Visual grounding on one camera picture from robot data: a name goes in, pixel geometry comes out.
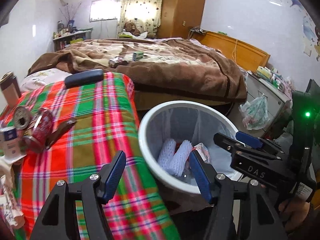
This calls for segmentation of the right hand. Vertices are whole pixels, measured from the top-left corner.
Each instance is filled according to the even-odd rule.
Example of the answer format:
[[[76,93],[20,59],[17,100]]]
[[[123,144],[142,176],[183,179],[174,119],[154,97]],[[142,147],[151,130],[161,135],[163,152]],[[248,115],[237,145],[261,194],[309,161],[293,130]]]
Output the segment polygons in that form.
[[[288,200],[282,202],[278,206],[278,210],[283,215],[289,216],[285,224],[285,230],[291,231],[304,222],[310,210],[310,203],[304,202],[300,198],[295,198],[290,202]]]

